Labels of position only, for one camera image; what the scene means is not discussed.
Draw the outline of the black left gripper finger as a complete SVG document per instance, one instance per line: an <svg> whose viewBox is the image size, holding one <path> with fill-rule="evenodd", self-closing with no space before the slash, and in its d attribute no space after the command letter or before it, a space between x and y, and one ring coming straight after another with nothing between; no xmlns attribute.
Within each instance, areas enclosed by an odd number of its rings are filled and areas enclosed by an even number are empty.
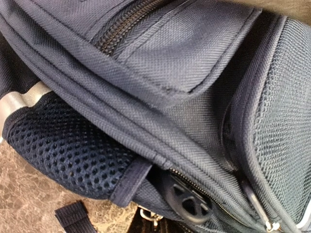
<svg viewBox="0 0 311 233"><path fill-rule="evenodd" d="M169 233L167 220L142 206L137 208L128 233Z"/></svg>

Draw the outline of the navy blue student backpack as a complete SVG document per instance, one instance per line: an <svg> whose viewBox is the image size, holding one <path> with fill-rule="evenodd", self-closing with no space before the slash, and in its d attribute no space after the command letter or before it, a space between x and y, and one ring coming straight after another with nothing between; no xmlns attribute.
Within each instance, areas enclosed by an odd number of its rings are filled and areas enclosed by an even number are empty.
<svg viewBox="0 0 311 233"><path fill-rule="evenodd" d="M0 135L151 233L308 233L311 26L225 0L3 0Z"/></svg>

